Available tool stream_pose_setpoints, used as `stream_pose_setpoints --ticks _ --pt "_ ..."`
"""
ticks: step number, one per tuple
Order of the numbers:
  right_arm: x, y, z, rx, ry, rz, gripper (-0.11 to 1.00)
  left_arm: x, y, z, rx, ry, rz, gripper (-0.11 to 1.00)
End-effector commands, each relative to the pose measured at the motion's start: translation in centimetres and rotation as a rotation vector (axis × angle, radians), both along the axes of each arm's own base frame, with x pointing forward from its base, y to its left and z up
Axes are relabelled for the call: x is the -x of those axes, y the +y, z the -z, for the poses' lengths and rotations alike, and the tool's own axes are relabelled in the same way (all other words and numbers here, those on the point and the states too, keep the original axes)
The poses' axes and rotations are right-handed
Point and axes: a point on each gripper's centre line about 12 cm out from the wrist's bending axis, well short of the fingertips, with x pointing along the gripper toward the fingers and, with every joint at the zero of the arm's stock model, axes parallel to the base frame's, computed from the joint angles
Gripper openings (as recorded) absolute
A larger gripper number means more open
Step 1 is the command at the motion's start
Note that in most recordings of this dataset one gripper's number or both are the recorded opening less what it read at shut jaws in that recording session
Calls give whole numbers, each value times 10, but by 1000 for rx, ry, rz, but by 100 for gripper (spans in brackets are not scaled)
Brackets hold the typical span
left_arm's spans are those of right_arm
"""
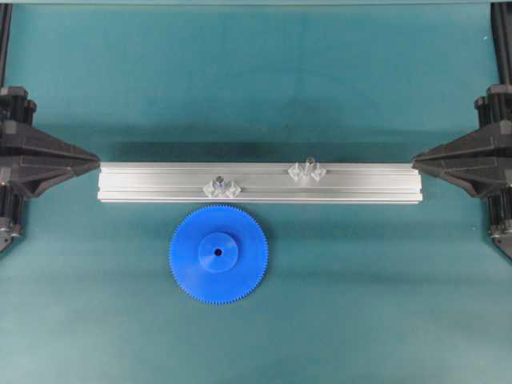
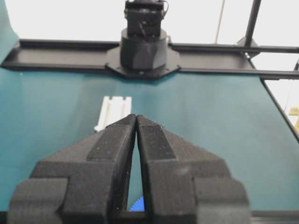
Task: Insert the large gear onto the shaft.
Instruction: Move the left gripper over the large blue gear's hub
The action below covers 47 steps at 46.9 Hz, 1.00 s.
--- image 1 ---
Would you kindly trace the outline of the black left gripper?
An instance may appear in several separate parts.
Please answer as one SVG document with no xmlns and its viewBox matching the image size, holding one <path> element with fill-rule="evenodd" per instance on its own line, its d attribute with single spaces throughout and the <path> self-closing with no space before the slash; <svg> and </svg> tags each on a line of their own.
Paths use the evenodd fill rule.
<svg viewBox="0 0 512 384">
<path fill-rule="evenodd" d="M 1 88 L 1 186 L 15 188 L 25 197 L 39 197 L 48 189 L 100 166 L 96 154 L 34 128 L 36 110 L 37 104 L 29 100 L 25 88 Z M 38 157 L 85 162 L 39 166 Z"/>
</svg>

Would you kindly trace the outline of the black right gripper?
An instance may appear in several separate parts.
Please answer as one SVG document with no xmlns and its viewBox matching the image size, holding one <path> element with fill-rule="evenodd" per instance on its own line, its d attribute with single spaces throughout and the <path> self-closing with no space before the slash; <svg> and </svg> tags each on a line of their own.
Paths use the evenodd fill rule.
<svg viewBox="0 0 512 384">
<path fill-rule="evenodd" d="M 488 197 L 511 186 L 511 84 L 490 86 L 474 101 L 478 129 L 414 157 L 413 168 L 463 189 L 471 197 Z M 496 166 L 455 169 L 426 161 L 494 157 Z"/>
</svg>

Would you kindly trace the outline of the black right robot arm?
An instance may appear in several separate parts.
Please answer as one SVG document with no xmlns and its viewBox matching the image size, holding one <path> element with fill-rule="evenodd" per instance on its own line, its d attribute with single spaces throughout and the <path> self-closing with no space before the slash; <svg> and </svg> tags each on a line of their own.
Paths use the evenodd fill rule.
<svg viewBox="0 0 512 384">
<path fill-rule="evenodd" d="M 486 201 L 492 243 L 511 258 L 511 3 L 490 20 L 499 84 L 477 98 L 478 128 L 414 157 L 413 168 Z"/>
</svg>

